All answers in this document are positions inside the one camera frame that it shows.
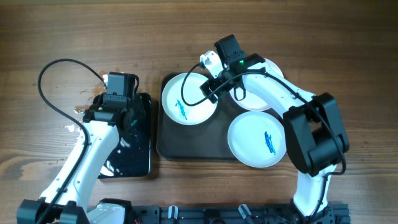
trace plate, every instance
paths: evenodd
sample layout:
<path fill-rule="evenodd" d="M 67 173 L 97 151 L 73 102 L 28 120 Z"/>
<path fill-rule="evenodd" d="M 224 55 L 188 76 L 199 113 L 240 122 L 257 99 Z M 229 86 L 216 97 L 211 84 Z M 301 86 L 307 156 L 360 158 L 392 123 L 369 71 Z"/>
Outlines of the plate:
<path fill-rule="evenodd" d="M 265 168 L 276 164 L 285 155 L 285 131 L 273 116 L 249 111 L 237 116 L 229 126 L 228 145 L 242 163 Z"/>
<path fill-rule="evenodd" d="M 276 74 L 280 75 L 281 77 L 283 77 L 283 73 L 280 70 L 280 68 L 274 63 L 271 62 L 270 60 L 266 59 L 266 63 L 269 64 L 270 68 L 273 69 L 274 72 L 276 72 Z M 256 96 L 255 94 L 246 91 L 246 97 L 245 99 L 238 101 L 235 100 L 234 97 L 234 89 L 229 91 L 229 94 L 232 96 L 232 99 L 242 108 L 249 110 L 249 111 L 264 111 L 264 110 L 268 110 L 269 108 L 271 108 L 266 102 L 264 102 L 264 100 L 262 100 L 261 98 L 259 98 L 258 96 Z M 241 88 L 237 88 L 236 89 L 236 96 L 238 97 L 238 99 L 243 98 L 243 90 Z"/>
<path fill-rule="evenodd" d="M 186 73 L 172 78 L 164 87 L 162 93 L 162 106 L 167 116 L 173 121 L 183 125 L 195 125 L 206 121 L 216 110 L 217 103 L 205 100 L 196 106 L 187 106 L 181 98 L 181 86 Z M 205 96 L 200 86 L 207 81 L 204 75 L 191 73 L 184 85 L 184 98 L 188 103 L 196 103 Z"/>

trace black tray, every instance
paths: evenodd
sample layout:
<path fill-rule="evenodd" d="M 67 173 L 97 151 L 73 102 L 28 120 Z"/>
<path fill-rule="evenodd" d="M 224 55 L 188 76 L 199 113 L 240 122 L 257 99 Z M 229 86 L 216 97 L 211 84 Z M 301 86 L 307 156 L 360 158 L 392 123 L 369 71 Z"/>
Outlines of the black tray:
<path fill-rule="evenodd" d="M 110 162 L 114 169 L 114 176 L 108 177 L 99 174 L 99 179 L 110 179 L 117 177 L 143 177 L 148 175 L 151 171 L 152 162 L 152 135 L 151 135 L 151 110 L 152 100 L 147 93 L 140 93 L 142 104 L 145 109 L 146 118 L 138 120 L 134 124 L 130 139 L 127 142 L 133 142 L 130 148 L 122 147 L 120 144 L 113 149 L 111 154 L 106 159 Z"/>
<path fill-rule="evenodd" d="M 179 74 L 166 76 L 162 80 L 160 92 L 163 92 L 167 82 Z M 169 160 L 236 161 L 228 146 L 228 128 L 238 115 L 247 111 L 237 105 L 228 93 L 218 101 L 217 109 L 209 119 L 187 126 L 178 124 L 167 116 L 160 94 L 156 150 Z M 267 110 L 266 113 L 280 120 L 274 110 Z"/>

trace blue mark on plate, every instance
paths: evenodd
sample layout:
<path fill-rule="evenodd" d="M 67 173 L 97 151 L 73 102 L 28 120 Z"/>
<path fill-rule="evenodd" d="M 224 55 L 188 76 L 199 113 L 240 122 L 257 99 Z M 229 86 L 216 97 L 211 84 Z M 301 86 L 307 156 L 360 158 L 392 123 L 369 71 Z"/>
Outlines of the blue mark on plate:
<path fill-rule="evenodd" d="M 187 115 L 185 114 L 184 110 L 184 105 L 182 105 L 182 103 L 179 100 L 177 100 L 175 106 L 178 106 L 178 110 L 180 111 L 180 117 L 187 119 Z"/>
<path fill-rule="evenodd" d="M 275 155 L 276 152 L 275 152 L 274 146 L 272 145 L 272 136 L 268 135 L 267 132 L 265 133 L 265 136 L 266 136 L 266 144 L 269 148 L 269 152 L 274 153 L 274 155 Z"/>

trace wooden surface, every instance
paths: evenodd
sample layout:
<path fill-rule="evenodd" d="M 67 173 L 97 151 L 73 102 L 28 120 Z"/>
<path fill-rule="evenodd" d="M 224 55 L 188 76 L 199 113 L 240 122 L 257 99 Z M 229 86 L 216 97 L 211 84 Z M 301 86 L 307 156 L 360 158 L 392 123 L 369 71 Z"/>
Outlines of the wooden surface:
<path fill-rule="evenodd" d="M 39 98 L 44 65 L 74 58 L 102 74 L 135 73 L 139 91 L 158 100 L 163 77 L 186 72 L 228 34 L 299 87 L 335 96 L 351 147 L 347 172 L 332 178 L 328 199 L 348 203 L 353 223 L 397 223 L 398 5 L 380 2 L 0 7 L 0 223 L 15 223 L 22 200 L 37 199 L 78 135 Z M 63 63 L 48 70 L 43 89 L 81 119 L 74 109 L 90 104 L 98 83 L 84 68 Z M 105 197 L 160 206 L 289 203 L 297 181 L 287 156 L 268 169 L 156 156 L 154 174 L 97 181 L 90 205 Z"/>

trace wooden table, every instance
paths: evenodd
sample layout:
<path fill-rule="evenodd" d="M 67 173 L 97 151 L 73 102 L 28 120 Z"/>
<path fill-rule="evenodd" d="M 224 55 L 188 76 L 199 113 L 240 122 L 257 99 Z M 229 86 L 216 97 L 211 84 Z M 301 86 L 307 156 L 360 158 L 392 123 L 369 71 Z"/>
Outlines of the wooden table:
<path fill-rule="evenodd" d="M 328 199 L 353 223 L 398 222 L 397 4 L 374 1 L 188 2 L 0 7 L 0 223 L 37 199 L 78 135 L 37 92 L 44 65 L 74 58 L 101 74 L 140 76 L 155 100 L 171 72 L 186 72 L 213 43 L 235 34 L 242 49 L 274 61 L 299 87 L 337 99 L 350 140 L 348 169 Z M 84 68 L 63 63 L 43 80 L 48 99 L 76 118 L 101 91 Z M 155 159 L 157 178 L 98 180 L 102 198 L 133 205 L 289 203 L 297 171 L 285 156 L 268 169 L 238 162 Z"/>

